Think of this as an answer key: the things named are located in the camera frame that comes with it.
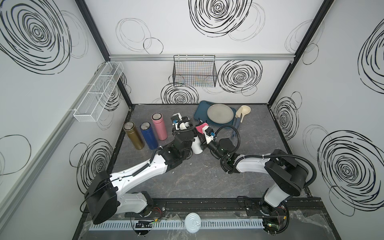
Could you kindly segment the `beige ladle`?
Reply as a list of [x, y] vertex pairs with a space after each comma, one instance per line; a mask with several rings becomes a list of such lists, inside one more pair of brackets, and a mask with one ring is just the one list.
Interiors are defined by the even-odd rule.
[[241, 107], [241, 123], [244, 120], [244, 117], [251, 112], [251, 108], [249, 106], [243, 105]]

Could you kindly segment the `white thermos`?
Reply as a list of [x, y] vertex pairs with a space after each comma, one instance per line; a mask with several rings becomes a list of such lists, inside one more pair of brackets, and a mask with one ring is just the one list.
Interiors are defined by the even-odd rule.
[[199, 155], [203, 152], [202, 142], [199, 136], [194, 137], [194, 141], [192, 143], [191, 149], [195, 155]]

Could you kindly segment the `white mesh shelf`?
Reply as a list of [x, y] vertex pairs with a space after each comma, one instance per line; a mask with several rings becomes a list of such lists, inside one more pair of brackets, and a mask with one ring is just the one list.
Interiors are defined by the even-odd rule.
[[99, 120], [123, 70], [121, 62], [106, 62], [100, 65], [87, 94], [74, 112], [77, 121], [88, 123]]

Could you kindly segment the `blue handled utensil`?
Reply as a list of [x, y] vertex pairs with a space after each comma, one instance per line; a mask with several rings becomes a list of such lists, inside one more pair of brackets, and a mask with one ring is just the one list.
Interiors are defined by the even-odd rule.
[[236, 129], [238, 129], [238, 127], [240, 125], [242, 110], [243, 110], [243, 107], [240, 107], [237, 110], [236, 115], [235, 115], [236, 119], [235, 119], [235, 122], [234, 122], [234, 128], [236, 128]]

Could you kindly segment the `pink cloth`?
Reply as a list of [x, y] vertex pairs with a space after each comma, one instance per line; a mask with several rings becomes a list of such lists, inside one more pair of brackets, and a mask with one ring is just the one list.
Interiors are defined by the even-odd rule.
[[196, 129], [197, 129], [197, 131], [200, 133], [200, 134], [202, 134], [202, 135], [204, 135], [205, 134], [205, 130], [207, 129], [209, 127], [209, 125], [207, 124], [207, 123], [203, 123], [203, 122], [201, 122], [201, 123], [199, 123], [197, 126], [196, 126]]

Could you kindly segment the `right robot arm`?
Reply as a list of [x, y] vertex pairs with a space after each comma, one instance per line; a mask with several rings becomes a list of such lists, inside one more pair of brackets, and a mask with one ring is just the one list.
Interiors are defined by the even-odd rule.
[[278, 208], [281, 202], [291, 196], [299, 196], [303, 188], [316, 179], [317, 172], [311, 162], [296, 155], [287, 154], [280, 149], [269, 155], [240, 155], [236, 150], [240, 146], [233, 145], [228, 138], [216, 141], [212, 134], [198, 133], [203, 140], [203, 147], [220, 161], [227, 174], [261, 173], [269, 175], [274, 184], [268, 188], [260, 201], [260, 206]]

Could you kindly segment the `grey round plate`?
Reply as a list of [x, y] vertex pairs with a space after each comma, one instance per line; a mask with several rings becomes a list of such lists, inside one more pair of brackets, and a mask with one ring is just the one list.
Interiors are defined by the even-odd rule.
[[227, 124], [234, 118], [233, 110], [223, 104], [214, 104], [207, 110], [208, 118], [217, 124]]

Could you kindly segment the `gold thermos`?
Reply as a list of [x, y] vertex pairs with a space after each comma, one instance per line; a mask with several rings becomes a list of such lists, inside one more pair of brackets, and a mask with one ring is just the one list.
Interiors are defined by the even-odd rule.
[[142, 138], [139, 135], [139, 132], [138, 132], [138, 130], [136, 128], [135, 123], [133, 123], [133, 122], [126, 122], [123, 125], [123, 129], [124, 129], [126, 135], [131, 140], [131, 142], [134, 145], [135, 149], [141, 150], [141, 149], [144, 148], [145, 144], [144, 144]]

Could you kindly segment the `pink thermos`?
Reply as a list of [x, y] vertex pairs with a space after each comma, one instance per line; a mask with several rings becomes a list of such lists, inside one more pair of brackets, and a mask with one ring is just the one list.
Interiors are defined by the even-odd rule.
[[168, 138], [168, 134], [163, 115], [161, 113], [154, 113], [152, 115], [152, 121], [159, 140], [165, 141]]

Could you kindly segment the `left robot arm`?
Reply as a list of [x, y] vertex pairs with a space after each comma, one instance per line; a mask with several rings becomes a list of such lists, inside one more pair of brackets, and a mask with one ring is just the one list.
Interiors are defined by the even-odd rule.
[[148, 215], [153, 203], [145, 191], [130, 194], [135, 186], [165, 174], [189, 159], [193, 154], [193, 142], [198, 136], [189, 117], [172, 116], [174, 140], [156, 148], [151, 158], [127, 170], [109, 174], [98, 173], [86, 193], [84, 202], [95, 225], [109, 220], [119, 213]]

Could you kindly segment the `teal tray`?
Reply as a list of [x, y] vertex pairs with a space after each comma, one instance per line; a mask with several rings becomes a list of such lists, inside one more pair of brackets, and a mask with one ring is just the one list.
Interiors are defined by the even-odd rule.
[[213, 121], [211, 121], [208, 116], [207, 116], [207, 110], [210, 106], [214, 105], [216, 103], [212, 103], [212, 102], [208, 102], [208, 101], [201, 101], [198, 105], [198, 108], [197, 110], [195, 111], [195, 114], [194, 114], [194, 119], [197, 120], [197, 121], [202, 121], [203, 123], [207, 123], [209, 125], [215, 125], [215, 126], [223, 126], [223, 125], [232, 125], [234, 123], [234, 119], [235, 119], [235, 113], [236, 113], [236, 110], [232, 107], [230, 107], [232, 110], [233, 110], [233, 113], [234, 113], [234, 118], [232, 121], [230, 121], [229, 123], [227, 124], [217, 124], [217, 123], [214, 123]]

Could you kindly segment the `white round can lid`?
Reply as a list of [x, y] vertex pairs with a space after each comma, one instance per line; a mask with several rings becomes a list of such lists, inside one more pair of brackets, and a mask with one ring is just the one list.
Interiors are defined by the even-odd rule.
[[191, 234], [197, 233], [201, 229], [201, 224], [201, 217], [197, 213], [189, 213], [184, 220], [185, 228]]

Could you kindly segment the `blue thermos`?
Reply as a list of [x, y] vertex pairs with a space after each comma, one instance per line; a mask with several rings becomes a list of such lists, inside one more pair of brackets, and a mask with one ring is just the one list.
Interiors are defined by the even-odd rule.
[[140, 130], [150, 150], [155, 150], [158, 148], [159, 144], [151, 124], [149, 122], [143, 122], [140, 125]]

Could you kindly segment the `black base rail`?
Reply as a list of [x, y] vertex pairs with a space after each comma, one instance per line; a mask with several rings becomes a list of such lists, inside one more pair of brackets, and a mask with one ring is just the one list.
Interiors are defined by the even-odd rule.
[[285, 202], [271, 207], [262, 198], [239, 196], [236, 198], [213, 199], [152, 199], [143, 213], [126, 213], [126, 217], [149, 219], [165, 217], [169, 213], [192, 212], [245, 212], [247, 217], [287, 219], [289, 211]]

